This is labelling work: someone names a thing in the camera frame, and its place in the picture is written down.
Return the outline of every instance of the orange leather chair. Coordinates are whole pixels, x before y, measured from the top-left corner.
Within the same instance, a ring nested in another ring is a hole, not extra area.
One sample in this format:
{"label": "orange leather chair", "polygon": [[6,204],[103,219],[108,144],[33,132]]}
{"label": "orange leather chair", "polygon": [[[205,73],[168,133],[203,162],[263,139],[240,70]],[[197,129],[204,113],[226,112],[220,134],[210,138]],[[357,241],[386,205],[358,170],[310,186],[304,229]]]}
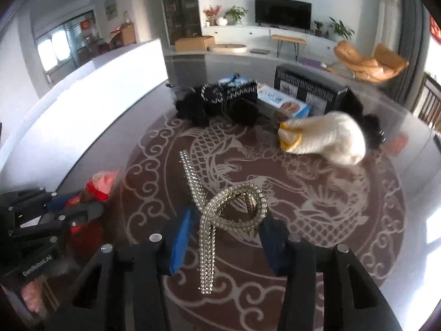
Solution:
{"label": "orange leather chair", "polygon": [[399,75],[409,65],[408,61],[383,44],[377,45],[373,57],[365,57],[343,40],[334,47],[334,53],[357,79],[369,82],[386,81]]}

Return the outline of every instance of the window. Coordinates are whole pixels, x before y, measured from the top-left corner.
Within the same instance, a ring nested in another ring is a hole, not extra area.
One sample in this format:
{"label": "window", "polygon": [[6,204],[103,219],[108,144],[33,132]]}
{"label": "window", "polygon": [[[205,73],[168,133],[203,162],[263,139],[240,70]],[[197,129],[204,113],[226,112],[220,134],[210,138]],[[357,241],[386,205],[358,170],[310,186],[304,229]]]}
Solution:
{"label": "window", "polygon": [[60,30],[52,35],[52,39],[45,39],[37,46],[41,63],[45,71],[54,68],[60,61],[71,55],[68,38],[64,30]]}

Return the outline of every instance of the brown circular table mat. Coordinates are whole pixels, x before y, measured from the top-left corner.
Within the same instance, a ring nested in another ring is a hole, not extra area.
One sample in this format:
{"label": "brown circular table mat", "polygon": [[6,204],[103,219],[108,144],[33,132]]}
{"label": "brown circular table mat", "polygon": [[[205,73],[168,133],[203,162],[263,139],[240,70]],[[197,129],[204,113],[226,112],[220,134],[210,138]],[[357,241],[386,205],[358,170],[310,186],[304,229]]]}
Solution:
{"label": "brown circular table mat", "polygon": [[[344,242],[380,285],[391,272],[405,229],[404,198],[390,160],[370,152],[358,165],[341,168],[317,155],[279,150],[276,126],[262,119],[254,128],[222,119],[206,129],[174,117],[158,120],[140,139],[116,195],[125,233],[136,244],[160,231],[179,208],[191,203],[179,151],[187,149],[209,197],[250,181],[265,191],[268,208],[292,232],[315,245]],[[227,218],[246,219],[231,205]],[[211,295],[199,287],[197,234],[177,275],[167,277],[168,298],[191,330],[274,330],[285,279],[268,268],[256,232],[217,231]],[[316,327],[323,323],[323,281],[317,276]]]}

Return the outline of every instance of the potted plant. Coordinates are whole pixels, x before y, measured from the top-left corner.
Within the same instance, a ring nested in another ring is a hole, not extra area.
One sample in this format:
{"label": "potted plant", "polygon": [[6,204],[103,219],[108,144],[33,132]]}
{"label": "potted plant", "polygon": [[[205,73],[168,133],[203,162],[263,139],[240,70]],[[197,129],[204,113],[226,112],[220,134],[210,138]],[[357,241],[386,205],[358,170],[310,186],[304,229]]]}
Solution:
{"label": "potted plant", "polygon": [[314,25],[315,25],[315,35],[317,37],[321,37],[321,28],[323,27],[323,22],[315,20]]}
{"label": "potted plant", "polygon": [[242,23],[242,18],[246,15],[247,12],[248,10],[245,10],[243,7],[234,5],[226,11],[225,17],[230,16],[234,24],[239,25]]}
{"label": "potted plant", "polygon": [[329,27],[332,27],[334,29],[334,41],[338,42],[342,39],[352,39],[352,35],[355,34],[355,31],[346,27],[341,20],[339,22],[336,22],[332,17],[330,17],[331,23],[329,24]]}
{"label": "potted plant", "polygon": [[215,26],[216,16],[219,14],[219,11],[221,10],[221,5],[216,5],[215,7],[212,7],[210,5],[209,9],[205,9],[203,12],[207,16],[208,20],[210,21],[210,26]]}

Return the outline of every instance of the black box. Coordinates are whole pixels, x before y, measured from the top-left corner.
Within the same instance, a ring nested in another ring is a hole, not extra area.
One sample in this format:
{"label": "black box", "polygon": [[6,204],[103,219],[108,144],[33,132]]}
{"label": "black box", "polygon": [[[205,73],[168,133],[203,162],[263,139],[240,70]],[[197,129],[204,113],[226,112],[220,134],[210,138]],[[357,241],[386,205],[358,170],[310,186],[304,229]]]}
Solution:
{"label": "black box", "polygon": [[310,105],[311,116],[339,110],[348,90],[304,66],[288,64],[276,67],[274,88]]}

